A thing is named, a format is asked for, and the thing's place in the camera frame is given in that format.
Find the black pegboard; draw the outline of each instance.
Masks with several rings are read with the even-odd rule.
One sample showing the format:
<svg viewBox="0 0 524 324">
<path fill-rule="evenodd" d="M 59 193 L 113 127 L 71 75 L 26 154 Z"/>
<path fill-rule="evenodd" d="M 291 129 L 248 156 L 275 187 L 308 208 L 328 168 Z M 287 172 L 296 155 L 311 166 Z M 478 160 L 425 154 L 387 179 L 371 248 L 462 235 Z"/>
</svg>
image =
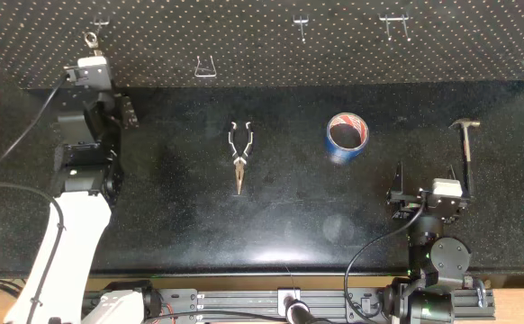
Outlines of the black pegboard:
<svg viewBox="0 0 524 324">
<path fill-rule="evenodd" d="M 308 14 L 302 43 L 294 14 Z M 378 15 L 408 14 L 388 40 Z M 0 68 L 50 87 L 91 55 L 95 18 L 118 86 L 298 86 L 524 80 L 524 0 L 0 1 Z M 213 56 L 217 77 L 194 76 Z"/>
</svg>

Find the pliers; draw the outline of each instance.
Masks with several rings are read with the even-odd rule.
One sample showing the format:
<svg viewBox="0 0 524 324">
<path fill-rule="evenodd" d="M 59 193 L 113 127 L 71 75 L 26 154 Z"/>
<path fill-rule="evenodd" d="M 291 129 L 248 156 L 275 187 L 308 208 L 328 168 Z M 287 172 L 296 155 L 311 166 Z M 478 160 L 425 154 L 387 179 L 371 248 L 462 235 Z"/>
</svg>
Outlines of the pliers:
<svg viewBox="0 0 524 324">
<path fill-rule="evenodd" d="M 233 121 L 232 127 L 228 132 L 228 142 L 232 148 L 232 161 L 234 166 L 236 166 L 236 186 L 238 187 L 238 194 L 240 194 L 242 189 L 242 181 L 244 180 L 244 166 L 246 165 L 246 159 L 248 158 L 248 155 L 252 152 L 252 140 L 254 139 L 254 132 L 250 128 L 250 121 L 247 122 L 246 130 L 248 130 L 248 144 L 246 145 L 246 148 L 244 148 L 242 155 L 239 155 L 238 151 L 236 150 L 236 146 L 234 145 L 234 132 L 236 131 L 237 127 L 238 126 L 236 125 L 236 122 Z"/>
</svg>

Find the hammer head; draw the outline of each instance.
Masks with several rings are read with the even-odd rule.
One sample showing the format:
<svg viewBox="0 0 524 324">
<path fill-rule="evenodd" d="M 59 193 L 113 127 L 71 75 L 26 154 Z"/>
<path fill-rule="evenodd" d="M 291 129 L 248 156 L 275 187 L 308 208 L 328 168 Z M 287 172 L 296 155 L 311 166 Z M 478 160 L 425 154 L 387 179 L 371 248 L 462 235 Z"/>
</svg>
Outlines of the hammer head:
<svg viewBox="0 0 524 324">
<path fill-rule="evenodd" d="M 479 121 L 473 121 L 470 118 L 461 118 L 457 121 L 454 121 L 450 127 L 453 127 L 454 125 L 459 124 L 462 128 L 468 128 L 468 127 L 478 127 L 480 126 Z"/>
</svg>

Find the black tabletop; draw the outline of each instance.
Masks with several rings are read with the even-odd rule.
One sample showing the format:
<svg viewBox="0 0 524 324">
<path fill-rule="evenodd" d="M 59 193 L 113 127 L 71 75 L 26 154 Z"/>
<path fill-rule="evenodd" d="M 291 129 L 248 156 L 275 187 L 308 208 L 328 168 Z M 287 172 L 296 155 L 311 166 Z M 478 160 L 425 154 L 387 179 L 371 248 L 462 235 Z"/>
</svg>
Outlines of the black tabletop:
<svg viewBox="0 0 524 324">
<path fill-rule="evenodd" d="M 94 274 L 339 274 L 366 242 L 397 228 L 385 193 L 399 161 L 406 191 L 462 169 L 458 118 L 470 130 L 476 199 L 445 232 L 473 252 L 471 270 L 524 272 L 524 83 L 278 88 L 130 88 L 140 127 L 124 132 L 125 181 L 92 264 Z M 44 91 L 0 103 L 0 154 Z M 64 90 L 55 109 L 90 94 Z M 326 124 L 361 116 L 366 150 L 333 165 Z M 0 166 L 0 179 L 50 190 L 59 163 L 54 112 Z M 230 121 L 252 122 L 254 151 L 236 193 Z M 237 140 L 245 133 L 238 132 Z M 0 274 L 26 274 L 48 204 L 0 189 Z M 370 247 L 361 274 L 403 274 L 405 234 Z"/>
</svg>

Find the circular joint cover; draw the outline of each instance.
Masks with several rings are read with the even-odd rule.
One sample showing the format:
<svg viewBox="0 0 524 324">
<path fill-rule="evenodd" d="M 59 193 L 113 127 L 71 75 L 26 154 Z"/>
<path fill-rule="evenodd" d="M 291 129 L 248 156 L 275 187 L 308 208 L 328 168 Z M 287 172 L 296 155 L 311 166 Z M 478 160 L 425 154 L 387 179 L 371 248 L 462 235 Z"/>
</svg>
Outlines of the circular joint cover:
<svg viewBox="0 0 524 324">
<path fill-rule="evenodd" d="M 430 250 L 430 261 L 439 272 L 463 274 L 470 265 L 470 252 L 455 238 L 441 238 Z"/>
</svg>

